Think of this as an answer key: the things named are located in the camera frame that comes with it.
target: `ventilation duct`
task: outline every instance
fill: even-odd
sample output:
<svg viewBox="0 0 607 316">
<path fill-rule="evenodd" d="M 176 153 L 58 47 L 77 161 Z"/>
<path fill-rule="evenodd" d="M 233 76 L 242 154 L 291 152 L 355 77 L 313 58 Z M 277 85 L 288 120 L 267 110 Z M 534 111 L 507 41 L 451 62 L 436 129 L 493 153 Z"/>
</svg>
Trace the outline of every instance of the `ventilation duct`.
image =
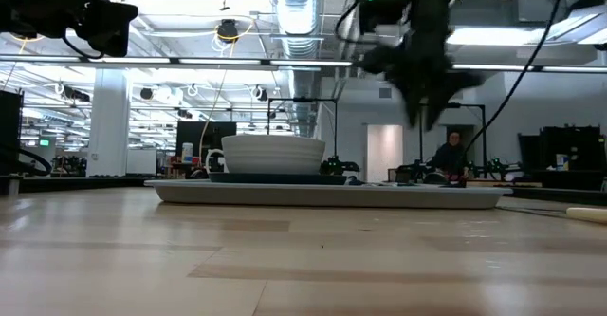
<svg viewBox="0 0 607 316">
<path fill-rule="evenodd" d="M 276 13 L 281 32 L 287 35 L 316 33 L 319 21 L 320 0 L 276 0 Z M 318 40 L 284 38 L 283 51 L 288 59 L 315 59 L 318 57 Z M 318 98 L 321 92 L 321 75 L 314 71 L 289 71 L 289 90 L 292 97 Z M 312 137 L 315 121 L 310 110 L 316 104 L 295 103 L 295 131 L 302 137 Z"/>
</svg>

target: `white column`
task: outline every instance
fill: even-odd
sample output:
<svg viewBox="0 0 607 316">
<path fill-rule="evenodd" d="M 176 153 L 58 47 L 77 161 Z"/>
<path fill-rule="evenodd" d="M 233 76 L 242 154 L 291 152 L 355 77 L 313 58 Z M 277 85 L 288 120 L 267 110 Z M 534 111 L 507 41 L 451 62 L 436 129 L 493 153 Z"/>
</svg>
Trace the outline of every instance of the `white column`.
<svg viewBox="0 0 607 316">
<path fill-rule="evenodd" d="M 131 85 L 121 69 L 97 69 L 86 175 L 124 176 Z"/>
</svg>

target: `black cable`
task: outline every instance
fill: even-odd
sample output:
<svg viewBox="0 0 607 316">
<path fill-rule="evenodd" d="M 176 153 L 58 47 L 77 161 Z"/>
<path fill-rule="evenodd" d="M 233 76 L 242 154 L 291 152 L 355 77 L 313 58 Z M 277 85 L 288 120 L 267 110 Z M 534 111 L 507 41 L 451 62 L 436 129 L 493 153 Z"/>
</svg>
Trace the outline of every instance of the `black cable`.
<svg viewBox="0 0 607 316">
<path fill-rule="evenodd" d="M 99 55 L 97 55 L 97 56 L 88 55 L 87 53 L 83 52 L 82 50 L 76 48 L 76 46 L 72 45 L 72 43 L 69 42 L 69 40 L 67 40 L 67 36 L 62 37 L 62 40 L 64 40 L 65 44 L 67 46 L 69 46 L 72 50 L 76 51 L 79 55 L 81 55 L 87 59 L 98 60 L 98 59 L 102 59 L 103 56 L 105 56 L 105 54 L 102 52 L 100 52 Z"/>
<path fill-rule="evenodd" d="M 341 29 L 341 25 L 343 24 L 343 22 L 345 21 L 345 19 L 350 15 L 350 13 L 352 13 L 354 11 L 354 9 L 357 7 L 357 5 L 359 4 L 358 0 L 354 0 L 354 3 L 352 3 L 352 5 L 350 6 L 350 8 L 348 8 L 348 10 L 340 17 L 340 19 L 338 20 L 337 24 L 335 25 L 335 37 L 347 44 L 351 44 L 351 45 L 370 45 L 370 46 L 381 46 L 380 42 L 376 42 L 376 41 L 360 41 L 360 40 L 351 40 L 347 37 L 342 37 L 340 34 L 340 29 Z"/>
<path fill-rule="evenodd" d="M 533 215 L 539 215 L 539 216 L 568 218 L 566 211 L 558 211 L 558 210 L 545 210 L 545 209 L 535 209 L 535 208 L 511 208 L 511 207 L 495 207 L 495 209 L 507 211 L 507 212 L 525 213 L 525 214 L 533 214 Z"/>
<path fill-rule="evenodd" d="M 352 11 L 354 11 L 354 8 L 358 5 L 358 2 L 354 2 L 350 8 L 348 8 L 348 10 L 340 17 L 340 19 L 338 20 L 338 23 L 335 25 L 335 37 L 342 41 L 345 42 L 347 44 L 353 44 L 353 45 L 370 45 L 370 46 L 381 46 L 380 42 L 377 41 L 360 41 L 360 40 L 350 40 L 347 37 L 342 37 L 340 35 L 340 29 L 341 29 L 341 24 L 343 24 L 343 21 L 345 21 L 345 19 L 350 15 L 350 13 L 352 13 Z"/>
<path fill-rule="evenodd" d="M 47 176 L 47 175 L 50 175 L 50 172 L 53 170 L 53 168 L 50 166 L 50 163 L 48 163 L 46 161 L 46 159 L 44 159 L 34 153 L 31 153 L 28 150 L 14 148 L 14 147 L 8 146 L 6 144 L 2 144 L 2 143 L 0 143 L 0 149 L 5 150 L 5 151 L 0 151 L 0 162 L 7 164 L 11 171 L 14 170 L 19 173 L 28 173 L 28 174 L 31 174 L 34 176 Z M 6 153 L 17 153 L 17 154 L 21 154 L 21 155 L 27 156 L 29 158 L 32 158 L 32 159 L 36 160 L 37 162 L 39 162 L 40 164 L 42 164 L 45 167 L 45 169 L 40 170 L 40 169 L 33 168 L 30 166 L 29 163 L 24 163 L 19 159 L 11 158 L 11 157 L 5 155 Z"/>
<path fill-rule="evenodd" d="M 554 19 L 557 16 L 557 12 L 559 11 L 560 3 L 561 3 L 561 0 L 555 0 L 554 6 L 552 8 L 552 12 L 550 13 L 550 17 L 548 18 L 548 23 L 546 25 L 545 30 L 543 31 L 542 38 L 540 39 L 538 45 L 535 47 L 535 50 L 533 50 L 533 53 L 529 57 L 529 60 L 527 61 L 526 65 L 524 65 L 523 71 L 521 71 L 521 74 L 519 74 L 519 77 L 516 79 L 516 81 L 512 85 L 512 88 L 510 88 L 510 91 L 508 92 L 508 94 L 506 95 L 506 97 L 504 98 L 504 100 L 502 101 L 500 106 L 498 107 L 497 111 L 495 111 L 495 113 L 489 119 L 489 121 L 485 124 L 485 126 L 479 132 L 477 132 L 476 135 L 474 135 L 474 138 L 472 138 L 472 140 L 466 147 L 466 150 L 464 150 L 464 154 L 462 155 L 462 157 L 460 157 L 460 160 L 462 160 L 464 158 L 464 156 L 469 151 L 472 144 L 474 144 L 474 142 L 477 141 L 479 139 L 479 137 L 481 137 L 481 135 L 483 135 L 487 131 L 487 129 L 493 124 L 493 122 L 500 115 L 500 113 L 502 113 L 502 111 L 504 110 L 504 108 L 506 107 L 508 102 L 510 101 L 510 98 L 512 97 L 512 95 L 514 94 L 516 89 L 519 87 L 521 80 L 523 79 L 524 75 L 527 73 L 527 71 L 529 70 L 529 68 L 531 67 L 533 62 L 535 61 L 535 58 L 538 56 L 538 53 L 542 49 L 543 43 L 546 41 L 546 38 L 548 37 L 548 33 L 550 33 L 550 28 L 552 27 L 552 24 L 554 23 Z"/>
</svg>

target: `man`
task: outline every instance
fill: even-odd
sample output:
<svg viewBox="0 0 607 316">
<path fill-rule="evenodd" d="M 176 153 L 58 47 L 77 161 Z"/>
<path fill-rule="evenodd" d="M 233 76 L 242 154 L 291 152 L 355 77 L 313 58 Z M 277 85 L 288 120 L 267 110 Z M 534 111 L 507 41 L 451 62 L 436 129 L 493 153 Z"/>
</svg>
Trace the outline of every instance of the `man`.
<svg viewBox="0 0 607 316">
<path fill-rule="evenodd" d="M 434 168 L 445 174 L 448 180 L 468 178 L 466 167 L 466 150 L 460 143 L 460 134 L 457 131 L 449 133 L 449 141 L 436 151 L 432 164 Z"/>
</svg>

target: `yellow object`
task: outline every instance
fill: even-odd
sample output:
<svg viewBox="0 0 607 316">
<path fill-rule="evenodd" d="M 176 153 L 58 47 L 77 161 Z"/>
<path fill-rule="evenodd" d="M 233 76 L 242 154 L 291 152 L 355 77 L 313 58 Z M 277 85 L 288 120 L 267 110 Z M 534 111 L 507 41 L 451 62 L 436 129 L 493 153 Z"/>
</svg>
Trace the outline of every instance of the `yellow object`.
<svg viewBox="0 0 607 316">
<path fill-rule="evenodd" d="M 567 217 L 577 220 L 607 224 L 607 209 L 567 208 Z"/>
</svg>

